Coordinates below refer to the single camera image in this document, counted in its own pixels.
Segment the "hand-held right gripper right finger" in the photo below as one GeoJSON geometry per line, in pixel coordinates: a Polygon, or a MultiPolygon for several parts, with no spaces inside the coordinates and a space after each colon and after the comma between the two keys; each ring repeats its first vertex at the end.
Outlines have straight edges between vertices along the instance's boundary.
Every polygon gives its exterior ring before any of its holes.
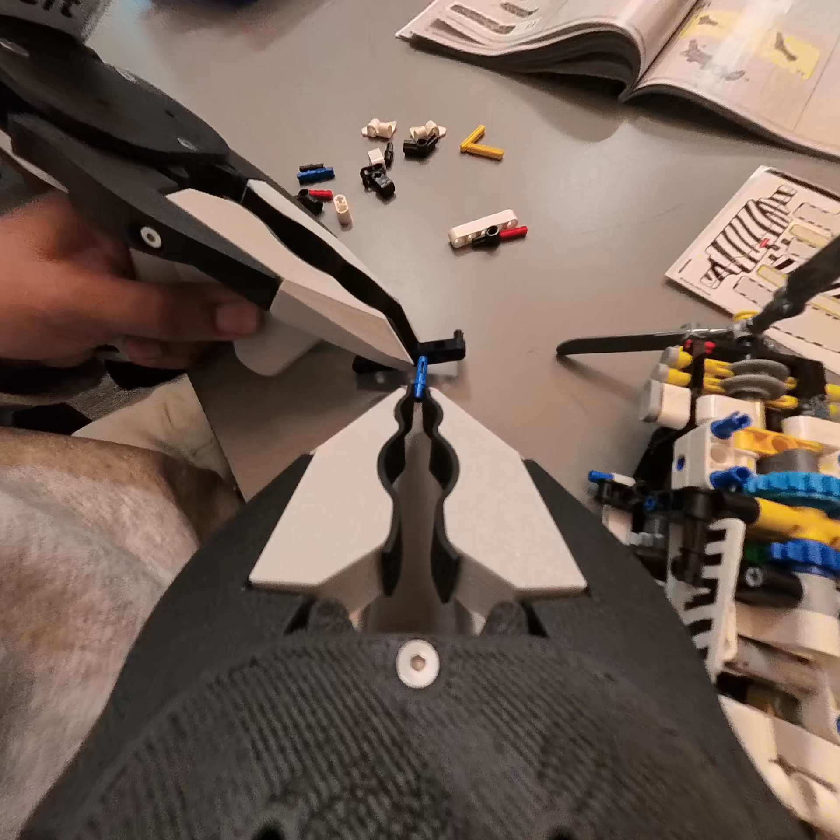
{"type": "Polygon", "coordinates": [[[427,437],[440,489],[434,587],[472,633],[498,604],[585,592],[585,577],[516,449],[436,388],[427,389],[427,437]]]}

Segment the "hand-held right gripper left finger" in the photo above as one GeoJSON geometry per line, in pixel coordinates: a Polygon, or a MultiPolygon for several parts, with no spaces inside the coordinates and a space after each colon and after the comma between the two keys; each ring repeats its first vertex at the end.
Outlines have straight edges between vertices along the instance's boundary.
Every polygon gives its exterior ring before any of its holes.
{"type": "Polygon", "coordinates": [[[378,472],[397,433],[402,389],[311,453],[248,581],[260,590],[340,602],[359,625],[384,593],[381,559],[394,502],[378,472]]]}

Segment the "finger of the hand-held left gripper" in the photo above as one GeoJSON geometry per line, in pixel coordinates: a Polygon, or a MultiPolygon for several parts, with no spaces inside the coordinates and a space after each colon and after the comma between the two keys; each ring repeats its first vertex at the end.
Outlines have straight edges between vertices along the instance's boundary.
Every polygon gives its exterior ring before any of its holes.
{"type": "Polygon", "coordinates": [[[413,366],[409,349],[382,312],[294,255],[244,206],[197,189],[175,192],[168,199],[280,279],[262,330],[234,343],[239,362],[252,372],[277,375],[318,340],[390,368],[408,370],[413,366]]]}
{"type": "Polygon", "coordinates": [[[409,349],[418,356],[418,340],[400,302],[350,249],[299,204],[267,182],[247,183],[245,207],[278,235],[282,244],[311,266],[325,271],[360,301],[382,312],[409,349]]]}

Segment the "black lego frame beam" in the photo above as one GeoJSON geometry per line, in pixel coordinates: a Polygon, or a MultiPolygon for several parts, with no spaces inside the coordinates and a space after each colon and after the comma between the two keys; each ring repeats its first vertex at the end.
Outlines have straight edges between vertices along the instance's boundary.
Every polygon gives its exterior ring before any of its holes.
{"type": "MultiPolygon", "coordinates": [[[[427,363],[426,384],[431,385],[434,379],[440,380],[443,377],[456,375],[461,362],[466,358],[466,351],[466,338],[461,330],[454,331],[453,335],[447,339],[421,343],[419,355],[425,358],[427,363]]],[[[417,373],[416,366],[402,371],[361,356],[353,358],[351,367],[359,389],[383,394],[412,386],[417,373]]]]}

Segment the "white lego beam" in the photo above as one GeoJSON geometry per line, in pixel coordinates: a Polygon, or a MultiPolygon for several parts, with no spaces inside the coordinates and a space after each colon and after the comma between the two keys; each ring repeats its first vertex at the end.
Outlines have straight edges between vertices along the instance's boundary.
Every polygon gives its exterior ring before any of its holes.
{"type": "Polygon", "coordinates": [[[502,229],[519,226],[518,215],[509,208],[454,226],[447,233],[449,245],[452,249],[470,246],[473,239],[482,235],[492,225],[498,225],[502,229]]]}

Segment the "lego helicopter model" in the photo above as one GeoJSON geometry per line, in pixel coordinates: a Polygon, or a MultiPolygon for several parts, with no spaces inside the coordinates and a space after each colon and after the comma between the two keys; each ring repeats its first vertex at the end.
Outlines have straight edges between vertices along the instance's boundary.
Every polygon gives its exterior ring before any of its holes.
{"type": "Polygon", "coordinates": [[[633,477],[591,471],[605,526],[662,581],[731,728],[814,838],[838,838],[838,388],[766,338],[838,281],[838,238],[725,329],[572,339],[662,350],[633,477]]]}

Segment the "person's left hand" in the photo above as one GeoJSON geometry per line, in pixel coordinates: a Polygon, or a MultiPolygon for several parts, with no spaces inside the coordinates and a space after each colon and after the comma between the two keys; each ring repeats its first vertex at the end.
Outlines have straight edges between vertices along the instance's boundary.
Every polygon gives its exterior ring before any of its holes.
{"type": "Polygon", "coordinates": [[[62,192],[2,216],[4,361],[70,368],[109,345],[134,364],[182,370],[262,323],[257,306],[216,283],[137,280],[129,251],[62,192]]]}

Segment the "open instruction booklet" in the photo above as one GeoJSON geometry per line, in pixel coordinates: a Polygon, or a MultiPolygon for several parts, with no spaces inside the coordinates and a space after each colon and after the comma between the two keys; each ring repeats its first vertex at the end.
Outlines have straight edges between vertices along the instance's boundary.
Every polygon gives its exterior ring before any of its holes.
{"type": "Polygon", "coordinates": [[[516,75],[674,96],[788,148],[838,160],[839,3],[439,1],[395,36],[516,75]]]}

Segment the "zebra striped sticker sheet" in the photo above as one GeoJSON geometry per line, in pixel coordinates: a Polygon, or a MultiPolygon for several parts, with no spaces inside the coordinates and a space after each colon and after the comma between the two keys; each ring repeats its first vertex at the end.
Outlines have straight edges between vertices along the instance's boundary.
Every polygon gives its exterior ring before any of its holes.
{"type": "Polygon", "coordinates": [[[838,233],[837,194],[761,166],[665,277],[728,314],[757,312],[838,233]]]}

